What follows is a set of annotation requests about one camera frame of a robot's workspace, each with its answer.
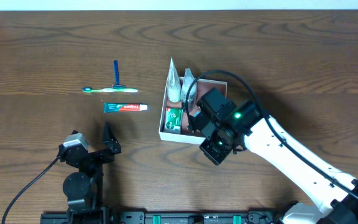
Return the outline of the green red toothpaste tube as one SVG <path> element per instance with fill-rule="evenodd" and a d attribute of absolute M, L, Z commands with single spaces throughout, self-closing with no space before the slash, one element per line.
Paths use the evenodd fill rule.
<path fill-rule="evenodd" d="M 127 112 L 127 111 L 146 111 L 146 104 L 130 104 L 130 103 L 105 103 L 104 113 Z"/>

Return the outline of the green white toothbrush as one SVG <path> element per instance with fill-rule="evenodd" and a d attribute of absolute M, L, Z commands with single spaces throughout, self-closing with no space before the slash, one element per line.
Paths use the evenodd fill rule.
<path fill-rule="evenodd" d="M 122 93 L 137 93 L 138 89 L 136 88 L 102 88 L 102 89 L 92 89 L 91 87 L 84 87 L 82 89 L 84 93 L 115 93 L 115 92 L 122 92 Z"/>

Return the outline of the green white soap packet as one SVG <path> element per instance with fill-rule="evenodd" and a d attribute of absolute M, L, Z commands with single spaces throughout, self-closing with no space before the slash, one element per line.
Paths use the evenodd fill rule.
<path fill-rule="evenodd" d="M 166 133 L 180 134 L 183 110 L 179 108 L 166 108 L 163 131 Z"/>

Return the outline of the blue disposable razor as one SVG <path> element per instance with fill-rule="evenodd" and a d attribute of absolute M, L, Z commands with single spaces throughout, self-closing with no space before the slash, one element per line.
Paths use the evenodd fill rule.
<path fill-rule="evenodd" d="M 119 78 L 119 67 L 118 67 L 118 61 L 114 60 L 113 63 L 114 66 L 114 79 L 115 83 L 112 86 L 114 89 L 125 89 L 125 85 L 120 84 L 120 78 Z"/>

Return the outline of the clear spray bottle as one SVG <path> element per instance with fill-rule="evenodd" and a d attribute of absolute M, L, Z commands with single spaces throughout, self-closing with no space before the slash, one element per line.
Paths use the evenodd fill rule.
<path fill-rule="evenodd" d="M 191 111 L 194 108 L 196 99 L 197 99 L 197 83 L 195 83 L 191 88 L 191 84 L 195 80 L 190 68 L 185 69 L 185 76 L 183 77 L 183 82 L 181 86 L 181 102 L 182 107 L 185 108 L 185 102 L 188 102 L 188 110 Z"/>

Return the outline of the white conditioner tube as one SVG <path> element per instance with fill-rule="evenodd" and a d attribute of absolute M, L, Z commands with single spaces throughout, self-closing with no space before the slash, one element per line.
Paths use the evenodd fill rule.
<path fill-rule="evenodd" d="M 178 103 L 180 101 L 181 83 L 172 58 L 170 61 L 170 67 L 168 70 L 168 77 L 167 77 L 167 95 L 168 95 L 168 99 L 172 103 Z"/>

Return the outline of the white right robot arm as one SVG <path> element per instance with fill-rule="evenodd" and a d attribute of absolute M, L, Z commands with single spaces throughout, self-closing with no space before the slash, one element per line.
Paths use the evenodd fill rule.
<path fill-rule="evenodd" d="M 200 148 L 219 165 L 241 146 L 262 157 L 295 183 L 314 203 L 292 205 L 282 223 L 358 223 L 358 179 L 311 152 L 289 135 L 258 102 L 236 106 L 221 100 L 199 100 L 188 117 L 189 129 L 200 131 Z"/>

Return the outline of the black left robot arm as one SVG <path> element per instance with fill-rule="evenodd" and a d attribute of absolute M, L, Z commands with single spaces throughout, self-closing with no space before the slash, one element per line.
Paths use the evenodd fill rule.
<path fill-rule="evenodd" d="M 108 122 L 104 125 L 102 144 L 104 149 L 89 152 L 84 135 L 73 131 L 59 146 L 59 160 L 78 169 L 63 183 L 68 223 L 110 222 L 110 211 L 103 205 L 103 165 L 114 161 L 114 156 L 121 153 L 121 145 Z"/>

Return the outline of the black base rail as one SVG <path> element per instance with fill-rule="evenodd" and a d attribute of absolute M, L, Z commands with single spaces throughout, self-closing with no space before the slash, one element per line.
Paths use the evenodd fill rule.
<path fill-rule="evenodd" d="M 106 223 L 106 224 L 277 224 L 282 221 L 269 211 L 245 213 L 150 213 L 121 212 L 111 214 L 68 215 L 43 214 L 41 224 Z"/>

